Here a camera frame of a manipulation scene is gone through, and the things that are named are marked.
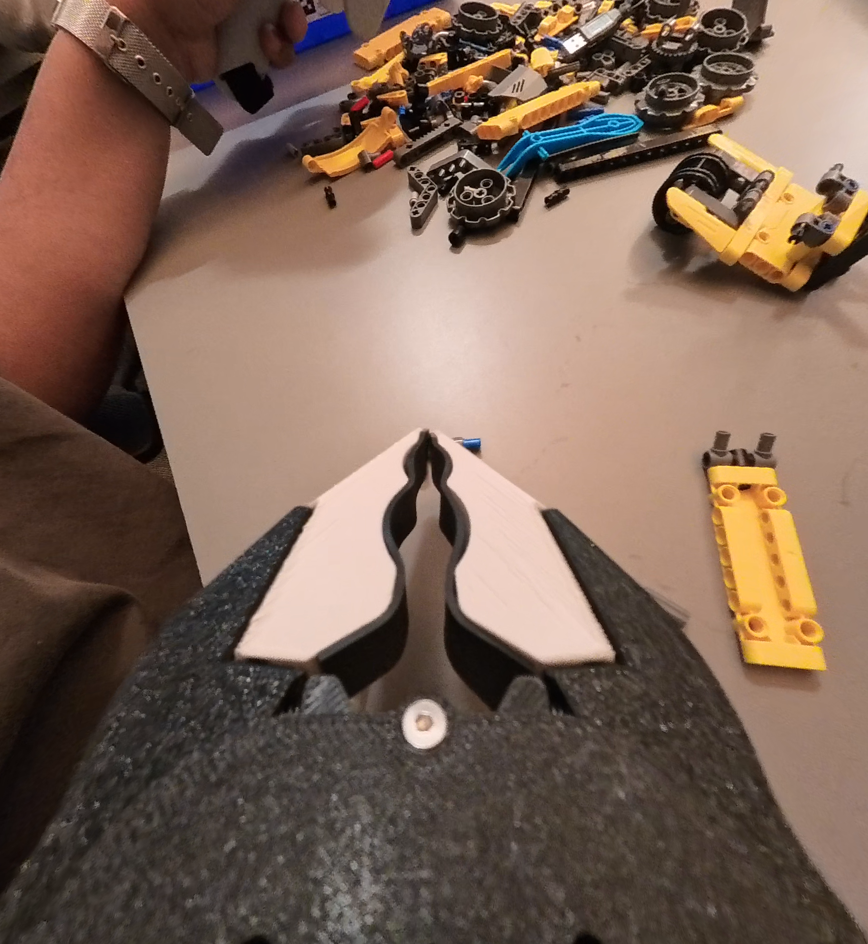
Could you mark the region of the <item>yellow curved brick panel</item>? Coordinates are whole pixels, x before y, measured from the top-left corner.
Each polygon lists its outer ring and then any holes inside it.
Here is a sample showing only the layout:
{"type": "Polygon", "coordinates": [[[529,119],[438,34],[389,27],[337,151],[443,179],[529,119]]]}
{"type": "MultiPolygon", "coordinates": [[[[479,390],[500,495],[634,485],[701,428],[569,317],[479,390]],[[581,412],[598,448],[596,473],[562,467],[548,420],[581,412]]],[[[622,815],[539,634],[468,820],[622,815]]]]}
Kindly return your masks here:
{"type": "Polygon", "coordinates": [[[385,152],[400,148],[406,142],[398,113],[391,107],[384,107],[379,116],[362,122],[360,134],[344,147],[322,156],[304,155],[301,165],[313,175],[343,177],[360,167],[358,156],[362,151],[385,152]]]}

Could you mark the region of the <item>silver mesh wristwatch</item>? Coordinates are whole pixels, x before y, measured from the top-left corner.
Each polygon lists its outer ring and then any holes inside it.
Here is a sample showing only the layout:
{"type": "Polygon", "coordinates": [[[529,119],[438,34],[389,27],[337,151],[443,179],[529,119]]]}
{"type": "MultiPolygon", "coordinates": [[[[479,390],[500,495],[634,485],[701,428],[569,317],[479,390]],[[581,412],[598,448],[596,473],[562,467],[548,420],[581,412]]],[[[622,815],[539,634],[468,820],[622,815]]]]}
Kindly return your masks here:
{"type": "Polygon", "coordinates": [[[60,1],[51,23],[70,34],[135,88],[204,155],[210,155],[222,126],[194,96],[190,84],[138,26],[104,1],[60,1]]]}

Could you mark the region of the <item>dark grey toothed wheel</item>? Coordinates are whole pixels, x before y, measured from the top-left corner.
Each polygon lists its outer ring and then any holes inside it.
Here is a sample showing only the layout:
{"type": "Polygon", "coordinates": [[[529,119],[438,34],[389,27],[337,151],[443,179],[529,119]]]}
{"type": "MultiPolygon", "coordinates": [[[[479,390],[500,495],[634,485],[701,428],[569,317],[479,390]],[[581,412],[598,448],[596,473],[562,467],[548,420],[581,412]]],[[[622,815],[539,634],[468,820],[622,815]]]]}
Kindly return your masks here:
{"type": "Polygon", "coordinates": [[[447,200],[454,227],[491,230],[507,219],[515,188],[506,175],[491,168],[469,171],[455,183],[447,200]]]}

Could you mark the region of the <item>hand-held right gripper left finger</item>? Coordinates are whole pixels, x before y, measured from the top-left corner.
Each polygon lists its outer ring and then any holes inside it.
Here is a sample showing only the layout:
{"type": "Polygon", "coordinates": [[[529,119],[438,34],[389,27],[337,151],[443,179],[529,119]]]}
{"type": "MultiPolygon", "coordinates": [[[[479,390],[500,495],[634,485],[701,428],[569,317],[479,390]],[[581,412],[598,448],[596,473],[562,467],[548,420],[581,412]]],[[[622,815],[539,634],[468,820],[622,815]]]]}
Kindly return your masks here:
{"type": "Polygon", "coordinates": [[[311,505],[237,643],[235,659],[333,675],[357,695],[401,658],[401,546],[417,522],[429,433],[412,431],[311,505]]]}

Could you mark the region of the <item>cyan brick separator tool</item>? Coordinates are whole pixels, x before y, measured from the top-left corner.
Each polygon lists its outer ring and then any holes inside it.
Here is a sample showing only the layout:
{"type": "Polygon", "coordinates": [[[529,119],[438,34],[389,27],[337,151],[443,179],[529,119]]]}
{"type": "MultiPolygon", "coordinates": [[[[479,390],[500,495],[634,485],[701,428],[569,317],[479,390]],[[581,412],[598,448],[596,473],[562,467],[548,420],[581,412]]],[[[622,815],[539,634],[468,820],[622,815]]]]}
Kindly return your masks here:
{"type": "Polygon", "coordinates": [[[643,122],[635,114],[601,112],[558,128],[523,131],[502,157],[497,170],[514,179],[533,160],[546,161],[567,150],[588,145],[611,144],[640,133],[642,128],[643,122]]]}

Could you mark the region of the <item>blue plastic storage bin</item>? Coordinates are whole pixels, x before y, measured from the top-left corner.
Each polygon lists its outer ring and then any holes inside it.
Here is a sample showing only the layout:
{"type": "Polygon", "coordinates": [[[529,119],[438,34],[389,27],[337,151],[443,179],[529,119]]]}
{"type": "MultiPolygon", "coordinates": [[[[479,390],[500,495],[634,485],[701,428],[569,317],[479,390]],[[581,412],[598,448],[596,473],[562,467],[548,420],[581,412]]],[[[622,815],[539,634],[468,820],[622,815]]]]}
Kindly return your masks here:
{"type": "MultiPolygon", "coordinates": [[[[282,1],[243,1],[217,30],[215,85],[227,92],[246,112],[257,112],[273,97],[269,59],[260,44],[265,23],[278,19],[282,1]]],[[[307,32],[299,50],[322,45],[349,33],[343,11],[307,17],[307,32]]]]}

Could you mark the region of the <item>long black brick beam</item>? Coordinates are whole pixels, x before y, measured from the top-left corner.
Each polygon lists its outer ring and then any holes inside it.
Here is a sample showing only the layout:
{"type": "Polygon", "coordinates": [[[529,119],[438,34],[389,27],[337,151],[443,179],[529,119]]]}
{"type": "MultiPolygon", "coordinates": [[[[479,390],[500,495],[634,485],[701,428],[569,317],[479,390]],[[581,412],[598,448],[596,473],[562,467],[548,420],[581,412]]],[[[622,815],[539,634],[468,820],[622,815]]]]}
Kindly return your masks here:
{"type": "Polygon", "coordinates": [[[637,142],[588,157],[563,159],[551,165],[558,184],[599,177],[624,169],[675,158],[708,145],[709,138],[720,132],[718,126],[705,126],[674,132],[649,142],[637,142]]]}

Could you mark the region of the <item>yellow brick pulley assembly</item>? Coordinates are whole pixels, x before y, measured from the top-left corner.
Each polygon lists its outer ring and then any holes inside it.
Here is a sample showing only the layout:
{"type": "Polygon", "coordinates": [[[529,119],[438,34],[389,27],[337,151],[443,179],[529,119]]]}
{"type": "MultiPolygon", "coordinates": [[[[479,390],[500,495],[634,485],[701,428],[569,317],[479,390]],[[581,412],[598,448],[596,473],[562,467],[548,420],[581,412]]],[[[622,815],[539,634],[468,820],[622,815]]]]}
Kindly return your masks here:
{"type": "Polygon", "coordinates": [[[836,163],[813,191],[721,133],[655,194],[663,231],[700,237],[728,266],[788,291],[813,291],[868,255],[868,192],[836,163]]]}

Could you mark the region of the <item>small yellow brick piece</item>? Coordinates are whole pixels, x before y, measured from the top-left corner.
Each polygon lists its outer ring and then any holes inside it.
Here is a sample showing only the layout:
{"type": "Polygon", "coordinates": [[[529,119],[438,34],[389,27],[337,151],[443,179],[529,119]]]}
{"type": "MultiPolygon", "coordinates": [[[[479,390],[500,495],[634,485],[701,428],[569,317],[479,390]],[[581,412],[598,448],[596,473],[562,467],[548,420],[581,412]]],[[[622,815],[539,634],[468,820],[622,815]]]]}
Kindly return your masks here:
{"type": "Polygon", "coordinates": [[[703,454],[711,523],[727,607],[749,666],[825,671],[825,632],[787,494],[780,487],[776,437],[751,449],[717,431],[703,454]]]}

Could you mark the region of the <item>yellow flat brick panel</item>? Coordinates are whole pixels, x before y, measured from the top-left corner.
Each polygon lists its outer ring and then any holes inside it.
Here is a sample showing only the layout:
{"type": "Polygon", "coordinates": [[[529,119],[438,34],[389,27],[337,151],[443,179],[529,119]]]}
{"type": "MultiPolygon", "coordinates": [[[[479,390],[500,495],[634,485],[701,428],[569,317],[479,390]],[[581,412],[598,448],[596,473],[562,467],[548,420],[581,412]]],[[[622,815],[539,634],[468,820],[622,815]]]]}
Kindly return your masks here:
{"type": "Polygon", "coordinates": [[[408,18],[363,43],[354,51],[353,62],[364,70],[378,69],[403,51],[402,33],[411,34],[418,27],[429,25],[442,29],[441,20],[439,15],[431,18],[427,13],[408,18]]]}
{"type": "Polygon", "coordinates": [[[497,114],[478,124],[481,141],[500,141],[585,104],[602,89],[599,81],[576,81],[497,114]]]}

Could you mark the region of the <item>person's left forearm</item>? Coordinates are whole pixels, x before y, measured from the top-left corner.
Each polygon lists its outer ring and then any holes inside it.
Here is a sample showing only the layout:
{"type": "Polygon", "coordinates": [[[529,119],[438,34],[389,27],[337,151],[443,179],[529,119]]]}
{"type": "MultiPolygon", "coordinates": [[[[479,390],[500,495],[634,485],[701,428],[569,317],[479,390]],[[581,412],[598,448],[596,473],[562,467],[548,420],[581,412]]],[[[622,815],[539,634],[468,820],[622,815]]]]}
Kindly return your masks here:
{"type": "Polygon", "coordinates": [[[170,128],[59,32],[0,176],[0,377],[73,418],[115,369],[170,128]]]}

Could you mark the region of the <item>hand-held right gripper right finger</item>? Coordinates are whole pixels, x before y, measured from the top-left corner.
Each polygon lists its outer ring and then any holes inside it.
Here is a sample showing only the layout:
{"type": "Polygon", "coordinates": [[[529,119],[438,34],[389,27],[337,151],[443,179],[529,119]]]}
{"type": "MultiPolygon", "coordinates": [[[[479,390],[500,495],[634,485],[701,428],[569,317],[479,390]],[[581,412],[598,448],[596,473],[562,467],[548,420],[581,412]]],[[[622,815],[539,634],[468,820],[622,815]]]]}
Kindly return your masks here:
{"type": "Polygon", "coordinates": [[[428,456],[451,546],[445,650],[467,687],[495,710],[520,676],[613,664],[540,502],[440,431],[429,434],[428,456]]]}

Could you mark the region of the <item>pile of toy brick pieces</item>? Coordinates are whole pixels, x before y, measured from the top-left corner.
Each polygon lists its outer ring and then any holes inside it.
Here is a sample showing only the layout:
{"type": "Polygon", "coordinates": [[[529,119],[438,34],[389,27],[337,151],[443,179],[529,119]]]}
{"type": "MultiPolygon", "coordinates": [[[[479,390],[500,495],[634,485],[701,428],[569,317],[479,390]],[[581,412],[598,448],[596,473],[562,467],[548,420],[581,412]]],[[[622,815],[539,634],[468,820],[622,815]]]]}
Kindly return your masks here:
{"type": "MultiPolygon", "coordinates": [[[[539,132],[574,124],[601,112],[635,114],[640,133],[533,160],[510,179],[515,202],[491,230],[454,227],[460,247],[480,231],[498,230],[521,217],[539,176],[563,159],[649,142],[705,126],[739,111],[758,80],[751,50],[771,35],[766,2],[463,2],[442,17],[442,29],[421,26],[402,33],[403,51],[363,77],[340,104],[340,123],[329,135],[290,148],[294,159],[344,147],[362,122],[384,107],[398,113],[407,138],[385,152],[362,151],[357,170],[388,164],[407,173],[413,230],[425,228],[458,179],[469,171],[497,171],[522,132],[481,141],[475,129],[487,119],[576,81],[596,80],[601,91],[585,104],[536,124],[539,132]]],[[[314,177],[330,178],[324,174],[314,177]]]]}

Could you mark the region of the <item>person's left hand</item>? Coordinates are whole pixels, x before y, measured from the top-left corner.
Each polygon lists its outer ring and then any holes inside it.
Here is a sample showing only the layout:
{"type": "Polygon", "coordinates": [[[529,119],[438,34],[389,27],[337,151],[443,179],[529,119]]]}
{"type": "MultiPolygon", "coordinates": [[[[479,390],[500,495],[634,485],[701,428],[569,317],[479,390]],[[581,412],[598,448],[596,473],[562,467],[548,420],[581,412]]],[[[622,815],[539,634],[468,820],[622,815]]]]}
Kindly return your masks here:
{"type": "MultiPolygon", "coordinates": [[[[169,59],[190,82],[221,73],[217,32],[240,1],[116,1],[112,2],[169,59]]],[[[269,63],[285,68],[295,45],[307,31],[304,11],[296,2],[283,2],[277,18],[261,25],[258,43],[269,63]]]]}

